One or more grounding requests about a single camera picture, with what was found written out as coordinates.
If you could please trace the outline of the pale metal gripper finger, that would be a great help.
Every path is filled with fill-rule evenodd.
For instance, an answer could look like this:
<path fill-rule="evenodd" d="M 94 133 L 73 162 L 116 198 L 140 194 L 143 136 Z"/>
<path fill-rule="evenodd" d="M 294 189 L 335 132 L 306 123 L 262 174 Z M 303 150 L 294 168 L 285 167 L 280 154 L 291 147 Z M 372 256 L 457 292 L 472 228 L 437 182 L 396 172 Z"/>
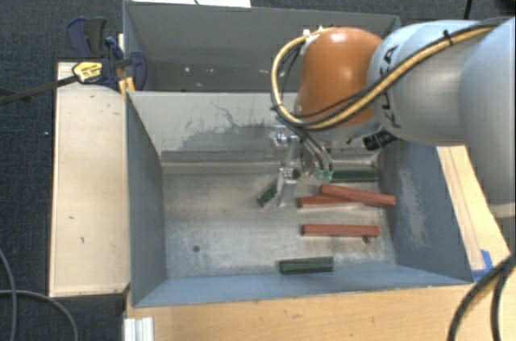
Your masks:
<path fill-rule="evenodd" d="M 283 186 L 281 188 L 281 204 L 283 206 L 292 205 L 295 202 L 295 188 L 298 183 L 298 171 L 296 169 L 286 169 L 282 173 Z"/>
<path fill-rule="evenodd" d="M 278 170 L 277 175 L 277 184 L 276 184 L 276 195 L 275 195 L 275 207 L 281 206 L 282 199 L 283 199 L 283 189 L 285 184 L 285 178 L 284 178 L 284 170 L 280 168 Z"/>

